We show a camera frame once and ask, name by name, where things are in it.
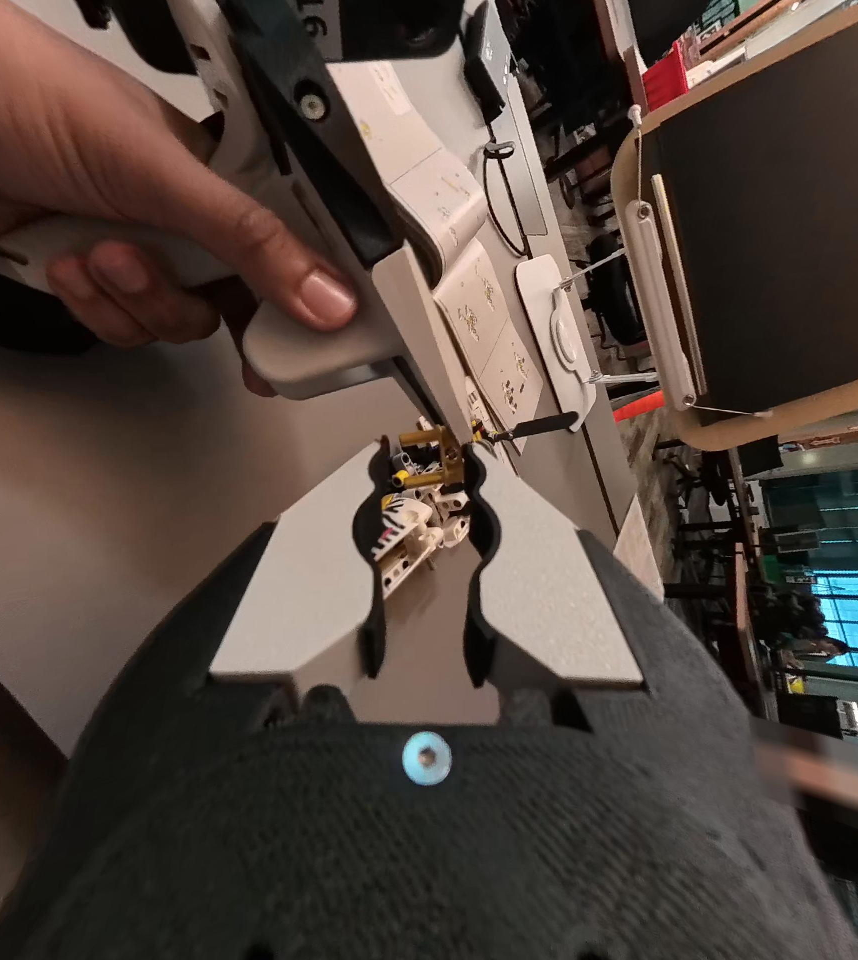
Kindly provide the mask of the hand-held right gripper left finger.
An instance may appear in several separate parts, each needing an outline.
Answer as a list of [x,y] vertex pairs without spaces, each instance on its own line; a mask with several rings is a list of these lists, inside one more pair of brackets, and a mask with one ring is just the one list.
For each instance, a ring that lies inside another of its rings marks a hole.
[[210,665],[227,682],[356,685],[386,654],[375,560],[388,443],[375,441],[285,510]]

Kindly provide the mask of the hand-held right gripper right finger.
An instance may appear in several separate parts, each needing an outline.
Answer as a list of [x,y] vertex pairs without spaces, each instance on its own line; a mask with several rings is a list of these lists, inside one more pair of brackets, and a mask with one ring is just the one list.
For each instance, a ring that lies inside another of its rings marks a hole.
[[465,666],[495,690],[642,690],[631,616],[647,587],[480,443],[464,451],[470,542]]

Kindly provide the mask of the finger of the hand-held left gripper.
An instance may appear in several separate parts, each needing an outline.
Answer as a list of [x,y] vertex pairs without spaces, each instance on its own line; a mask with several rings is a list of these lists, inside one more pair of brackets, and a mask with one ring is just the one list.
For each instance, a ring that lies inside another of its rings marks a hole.
[[445,426],[458,445],[473,429],[459,351],[410,244],[372,270],[376,291],[402,341],[395,363],[423,414]]

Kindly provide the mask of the pile of small lego pieces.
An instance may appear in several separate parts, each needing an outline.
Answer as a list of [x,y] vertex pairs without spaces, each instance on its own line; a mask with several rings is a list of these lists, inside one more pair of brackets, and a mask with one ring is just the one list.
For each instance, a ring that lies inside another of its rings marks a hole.
[[394,482],[400,462],[399,444],[391,448],[390,478],[381,500],[385,497],[416,498],[431,509],[425,532],[411,538],[406,546],[393,550],[381,562],[376,562],[383,599],[387,600],[409,581],[416,570],[434,568],[435,555],[460,546],[468,537],[470,527],[469,497],[463,484],[459,486],[426,486],[405,490]]

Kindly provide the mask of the tan lego piece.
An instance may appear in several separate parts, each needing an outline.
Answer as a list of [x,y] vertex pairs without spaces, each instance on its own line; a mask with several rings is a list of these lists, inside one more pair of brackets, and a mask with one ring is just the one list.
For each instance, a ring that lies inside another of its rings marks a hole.
[[398,435],[400,462],[394,482],[406,491],[458,487],[464,481],[462,446],[451,431],[429,424]]

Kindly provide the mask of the white striped lego panel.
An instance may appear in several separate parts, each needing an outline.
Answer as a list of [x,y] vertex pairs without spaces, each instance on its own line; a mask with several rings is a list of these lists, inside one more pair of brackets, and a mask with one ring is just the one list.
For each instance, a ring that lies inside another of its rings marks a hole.
[[431,516],[427,504],[416,498],[386,496],[382,505],[381,532],[378,534],[371,555],[380,563],[393,550],[406,546],[412,538],[418,538],[426,529]]

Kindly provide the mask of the person's left hand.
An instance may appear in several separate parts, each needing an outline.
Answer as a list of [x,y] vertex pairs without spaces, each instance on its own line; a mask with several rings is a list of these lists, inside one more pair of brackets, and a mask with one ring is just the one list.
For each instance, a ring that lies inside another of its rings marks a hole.
[[51,214],[145,223],[241,279],[193,293],[147,252],[104,239],[46,268],[76,321],[121,350],[201,341],[221,324],[240,350],[258,301],[313,330],[344,328],[359,306],[344,276],[210,169],[210,145],[135,78],[0,2],[0,236]]

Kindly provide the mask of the white instruction booklet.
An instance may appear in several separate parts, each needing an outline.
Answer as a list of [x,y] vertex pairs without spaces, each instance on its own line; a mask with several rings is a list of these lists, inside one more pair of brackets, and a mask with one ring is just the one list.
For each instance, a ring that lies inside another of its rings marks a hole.
[[483,186],[431,129],[388,61],[333,63],[329,71],[427,270],[474,396],[497,432],[532,421],[544,382],[479,239],[488,214]]

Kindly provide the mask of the black power adapter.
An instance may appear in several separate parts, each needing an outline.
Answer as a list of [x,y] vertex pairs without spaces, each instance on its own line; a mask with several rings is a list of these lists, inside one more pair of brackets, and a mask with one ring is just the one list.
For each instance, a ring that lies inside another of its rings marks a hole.
[[475,96],[483,120],[492,124],[507,106],[512,54],[496,4],[481,2],[462,32],[464,77]]

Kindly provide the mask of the black office chair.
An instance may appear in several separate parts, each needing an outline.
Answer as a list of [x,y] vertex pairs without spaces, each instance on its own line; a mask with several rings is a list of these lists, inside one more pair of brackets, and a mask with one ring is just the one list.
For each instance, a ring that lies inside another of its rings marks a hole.
[[632,347],[645,342],[647,335],[627,259],[622,255],[611,258],[622,249],[614,233],[603,233],[587,246],[589,261],[597,269],[588,275],[582,306],[595,315],[603,335],[608,334],[623,347]]

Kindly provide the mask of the white plastic bar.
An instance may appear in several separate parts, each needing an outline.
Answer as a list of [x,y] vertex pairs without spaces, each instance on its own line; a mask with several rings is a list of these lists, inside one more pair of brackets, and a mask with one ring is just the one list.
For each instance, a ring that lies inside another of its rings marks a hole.
[[626,258],[651,354],[670,405],[692,408],[698,398],[690,362],[683,350],[653,207],[633,198],[621,220]]

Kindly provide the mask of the red crate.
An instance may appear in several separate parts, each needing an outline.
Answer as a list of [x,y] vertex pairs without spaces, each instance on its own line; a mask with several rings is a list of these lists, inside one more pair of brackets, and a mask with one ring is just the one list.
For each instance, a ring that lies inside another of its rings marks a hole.
[[683,46],[676,40],[671,50],[642,75],[650,111],[686,94],[690,89]]

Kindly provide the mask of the black wood-edged board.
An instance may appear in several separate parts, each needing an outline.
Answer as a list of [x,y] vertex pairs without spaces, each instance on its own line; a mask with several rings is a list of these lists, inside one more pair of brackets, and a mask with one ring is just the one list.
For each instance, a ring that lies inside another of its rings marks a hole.
[[858,4],[650,112],[611,172],[655,214],[698,398],[728,450],[858,410]]

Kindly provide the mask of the black monitor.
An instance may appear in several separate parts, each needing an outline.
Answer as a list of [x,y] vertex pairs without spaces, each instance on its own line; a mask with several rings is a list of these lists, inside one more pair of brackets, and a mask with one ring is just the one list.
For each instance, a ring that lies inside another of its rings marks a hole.
[[704,14],[709,1],[629,1],[636,47],[649,67]]

